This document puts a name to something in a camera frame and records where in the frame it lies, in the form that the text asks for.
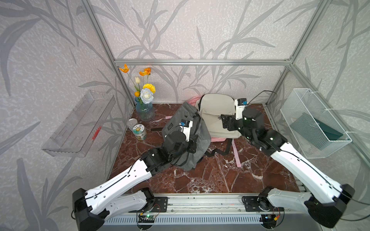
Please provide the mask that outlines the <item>grey backpack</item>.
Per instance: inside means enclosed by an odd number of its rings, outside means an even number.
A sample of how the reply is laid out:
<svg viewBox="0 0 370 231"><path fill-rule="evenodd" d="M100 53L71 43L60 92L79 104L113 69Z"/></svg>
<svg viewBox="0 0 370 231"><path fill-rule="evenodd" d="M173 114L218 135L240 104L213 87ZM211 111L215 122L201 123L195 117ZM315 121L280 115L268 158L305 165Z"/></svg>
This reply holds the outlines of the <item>grey backpack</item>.
<svg viewBox="0 0 370 231"><path fill-rule="evenodd" d="M204 157L211 136L196 107L185 102L162 129L164 143L149 157L153 166L147 171L153 175L170 166L190 171Z"/></svg>

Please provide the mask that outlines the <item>beige backpack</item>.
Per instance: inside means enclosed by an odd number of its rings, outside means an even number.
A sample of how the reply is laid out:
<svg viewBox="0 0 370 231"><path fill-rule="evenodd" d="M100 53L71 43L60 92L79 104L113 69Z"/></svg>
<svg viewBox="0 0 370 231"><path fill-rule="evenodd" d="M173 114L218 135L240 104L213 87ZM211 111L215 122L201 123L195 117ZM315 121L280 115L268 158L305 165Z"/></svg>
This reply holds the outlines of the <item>beige backpack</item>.
<svg viewBox="0 0 370 231"><path fill-rule="evenodd" d="M219 153L223 156L228 155L232 139L239 138L241 134L238 131L228 131L223 128L221 114L235 115L235 100L223 94L205 94L196 101L196 108L203 118L206 127L212 138L226 138L227 146L225 151L214 149L212 152L206 152L207 157L213 157Z"/></svg>

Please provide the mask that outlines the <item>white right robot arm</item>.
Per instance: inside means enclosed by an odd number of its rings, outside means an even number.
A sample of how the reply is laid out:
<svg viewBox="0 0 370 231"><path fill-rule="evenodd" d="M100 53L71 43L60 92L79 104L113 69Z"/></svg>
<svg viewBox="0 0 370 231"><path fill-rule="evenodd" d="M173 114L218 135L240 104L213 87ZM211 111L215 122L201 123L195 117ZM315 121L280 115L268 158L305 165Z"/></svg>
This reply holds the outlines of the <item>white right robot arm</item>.
<svg viewBox="0 0 370 231"><path fill-rule="evenodd" d="M282 164L296 176L308 192L283 191L266 187L258 196L261 209L289 208L311 216L320 225L333 228L344 214L355 190L340 184L307 161L278 131L266 129L263 114L246 107L235 115L220 116L223 128L238 131L250 144Z"/></svg>

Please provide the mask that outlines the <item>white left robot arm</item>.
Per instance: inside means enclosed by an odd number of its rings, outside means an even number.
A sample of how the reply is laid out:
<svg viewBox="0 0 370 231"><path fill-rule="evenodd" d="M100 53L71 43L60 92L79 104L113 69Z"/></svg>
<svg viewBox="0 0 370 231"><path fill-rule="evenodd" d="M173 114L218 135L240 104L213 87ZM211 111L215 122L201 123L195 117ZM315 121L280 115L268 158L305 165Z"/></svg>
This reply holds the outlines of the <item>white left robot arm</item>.
<svg viewBox="0 0 370 231"><path fill-rule="evenodd" d="M97 231L106 220L126 212L147 212L155 206L155 196L149 188L124 195L129 189L172 166L184 154L194 153L198 135L190 128L177 129L165 136L164 144L149 149L129 168L109 181L72 194L72 217L80 231Z"/></svg>

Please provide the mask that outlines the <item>pink backpack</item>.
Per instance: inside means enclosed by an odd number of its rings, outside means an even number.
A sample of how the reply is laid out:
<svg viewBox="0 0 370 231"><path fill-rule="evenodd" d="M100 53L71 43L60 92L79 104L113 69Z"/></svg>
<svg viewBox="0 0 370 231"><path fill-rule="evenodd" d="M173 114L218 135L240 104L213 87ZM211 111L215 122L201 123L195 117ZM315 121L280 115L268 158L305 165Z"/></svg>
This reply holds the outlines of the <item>pink backpack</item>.
<svg viewBox="0 0 370 231"><path fill-rule="evenodd" d="M172 165L185 171L196 168L204 156L226 156L233 140L241 135L223 128L221 115L235 115L235 100L223 94L205 94L194 103L185 102L162 129L164 141L175 131L186 137L188 148L173 156Z"/></svg>

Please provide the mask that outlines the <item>sunflower label plastic can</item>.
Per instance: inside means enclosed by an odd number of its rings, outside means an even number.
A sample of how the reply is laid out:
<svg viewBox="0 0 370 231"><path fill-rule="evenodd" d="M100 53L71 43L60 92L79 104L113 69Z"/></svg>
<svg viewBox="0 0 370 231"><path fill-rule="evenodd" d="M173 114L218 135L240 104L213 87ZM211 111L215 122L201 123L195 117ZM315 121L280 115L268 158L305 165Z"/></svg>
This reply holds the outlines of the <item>sunflower label plastic can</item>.
<svg viewBox="0 0 370 231"><path fill-rule="evenodd" d="M137 124L132 129L137 140L143 141L147 138L146 128L143 124Z"/></svg>

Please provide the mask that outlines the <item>blue glass vase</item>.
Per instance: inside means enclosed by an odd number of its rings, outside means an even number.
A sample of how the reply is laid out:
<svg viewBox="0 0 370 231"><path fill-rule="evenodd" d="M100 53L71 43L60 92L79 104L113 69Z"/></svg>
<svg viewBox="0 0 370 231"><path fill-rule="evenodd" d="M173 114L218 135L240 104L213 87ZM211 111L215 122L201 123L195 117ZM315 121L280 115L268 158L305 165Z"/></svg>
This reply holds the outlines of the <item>blue glass vase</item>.
<svg viewBox="0 0 370 231"><path fill-rule="evenodd" d="M152 103L145 104L139 99L135 98L136 106L135 109L142 121L150 121L155 117L155 110Z"/></svg>

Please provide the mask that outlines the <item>artificial flower bouquet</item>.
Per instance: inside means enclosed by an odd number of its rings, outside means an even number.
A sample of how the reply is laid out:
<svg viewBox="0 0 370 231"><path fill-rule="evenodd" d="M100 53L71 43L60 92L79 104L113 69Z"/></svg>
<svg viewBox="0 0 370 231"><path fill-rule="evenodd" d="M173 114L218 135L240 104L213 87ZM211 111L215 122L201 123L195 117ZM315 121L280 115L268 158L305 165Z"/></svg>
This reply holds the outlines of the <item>artificial flower bouquet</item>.
<svg viewBox="0 0 370 231"><path fill-rule="evenodd" d="M134 96L135 101L140 106L148 106L152 104L154 100L154 94L156 93L156 88L153 84L149 83L149 76L151 75L151 68L147 67L143 71L139 72L139 77L134 79L129 77L135 88Z"/></svg>

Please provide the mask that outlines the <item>green box in basket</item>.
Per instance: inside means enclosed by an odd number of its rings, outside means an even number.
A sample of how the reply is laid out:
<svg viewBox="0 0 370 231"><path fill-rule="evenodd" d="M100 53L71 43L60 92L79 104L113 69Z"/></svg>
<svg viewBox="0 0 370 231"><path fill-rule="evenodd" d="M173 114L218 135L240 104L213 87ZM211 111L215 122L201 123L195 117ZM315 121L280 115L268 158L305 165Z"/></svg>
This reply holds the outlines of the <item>green box in basket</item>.
<svg viewBox="0 0 370 231"><path fill-rule="evenodd" d="M333 141L345 141L341 132L310 116L308 113L302 113L290 127L293 129L294 134L297 135L299 144L303 144L306 148L315 147L319 150L324 150Z"/></svg>

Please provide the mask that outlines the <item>red marker on shelf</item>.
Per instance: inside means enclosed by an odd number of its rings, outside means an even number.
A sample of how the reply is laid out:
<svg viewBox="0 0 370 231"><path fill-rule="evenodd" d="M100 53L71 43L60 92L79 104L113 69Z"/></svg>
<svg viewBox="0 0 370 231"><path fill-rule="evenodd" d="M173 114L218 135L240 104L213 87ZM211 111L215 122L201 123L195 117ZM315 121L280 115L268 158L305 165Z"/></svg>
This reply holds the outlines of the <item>red marker on shelf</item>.
<svg viewBox="0 0 370 231"><path fill-rule="evenodd" d="M102 129L101 126L96 129L96 131L94 132L94 134L92 136L92 140L93 141L97 138L97 136L98 136L99 132L101 131L101 129Z"/></svg>

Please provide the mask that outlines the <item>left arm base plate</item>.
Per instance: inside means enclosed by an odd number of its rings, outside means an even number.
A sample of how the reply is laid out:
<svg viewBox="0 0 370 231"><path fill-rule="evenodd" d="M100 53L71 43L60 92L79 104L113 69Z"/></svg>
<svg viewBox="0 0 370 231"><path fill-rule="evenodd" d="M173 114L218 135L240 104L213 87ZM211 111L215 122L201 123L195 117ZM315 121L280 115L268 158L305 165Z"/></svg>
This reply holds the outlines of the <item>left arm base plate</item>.
<svg viewBox="0 0 370 231"><path fill-rule="evenodd" d="M154 212L154 213L164 213L167 212L168 197L154 197L149 199L144 207L139 210L139 212Z"/></svg>

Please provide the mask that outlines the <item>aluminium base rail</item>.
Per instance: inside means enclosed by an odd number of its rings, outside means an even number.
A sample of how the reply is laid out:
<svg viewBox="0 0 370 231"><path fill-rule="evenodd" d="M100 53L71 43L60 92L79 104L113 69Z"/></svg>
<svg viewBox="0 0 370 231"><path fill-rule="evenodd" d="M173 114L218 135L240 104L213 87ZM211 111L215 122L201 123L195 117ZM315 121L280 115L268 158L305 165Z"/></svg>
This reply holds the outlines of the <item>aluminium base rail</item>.
<svg viewBox="0 0 370 231"><path fill-rule="evenodd" d="M196 212L246 212L242 203L243 196L259 196L266 198L274 207L291 209L293 211L308 212L305 202L312 194L308 192L297 193L278 189L272 189L268 193L259 195L248 194L171 194L159 195L157 197L168 197L166 213L196 213ZM106 212L106 219L112 218L128 212L135 212L144 207L149 199L156 197L149 189L142 189L133 194L123 194L110 200L108 196L87 196L76 199L73 205L73 212L86 211L98 215ZM104 203L99 203L98 199L104 199Z"/></svg>

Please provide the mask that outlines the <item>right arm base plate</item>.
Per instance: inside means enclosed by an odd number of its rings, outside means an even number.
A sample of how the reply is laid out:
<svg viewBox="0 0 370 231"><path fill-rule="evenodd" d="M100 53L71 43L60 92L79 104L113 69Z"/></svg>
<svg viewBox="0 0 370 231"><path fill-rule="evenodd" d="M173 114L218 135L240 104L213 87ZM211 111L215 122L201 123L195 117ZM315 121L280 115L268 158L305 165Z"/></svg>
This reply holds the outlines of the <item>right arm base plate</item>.
<svg viewBox="0 0 370 231"><path fill-rule="evenodd" d="M272 206L266 199L259 196L243 196L242 203L246 212L283 212L284 208Z"/></svg>

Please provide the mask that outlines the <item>clear acrylic wall shelf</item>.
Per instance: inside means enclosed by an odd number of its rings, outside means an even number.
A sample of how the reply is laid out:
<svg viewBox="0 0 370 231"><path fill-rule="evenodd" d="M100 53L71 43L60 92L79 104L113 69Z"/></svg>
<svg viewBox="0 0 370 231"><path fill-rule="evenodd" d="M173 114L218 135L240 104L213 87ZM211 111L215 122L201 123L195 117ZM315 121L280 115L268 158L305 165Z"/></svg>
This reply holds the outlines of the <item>clear acrylic wall shelf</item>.
<svg viewBox="0 0 370 231"><path fill-rule="evenodd" d="M87 91L41 149L53 157L85 157L115 103L114 95Z"/></svg>

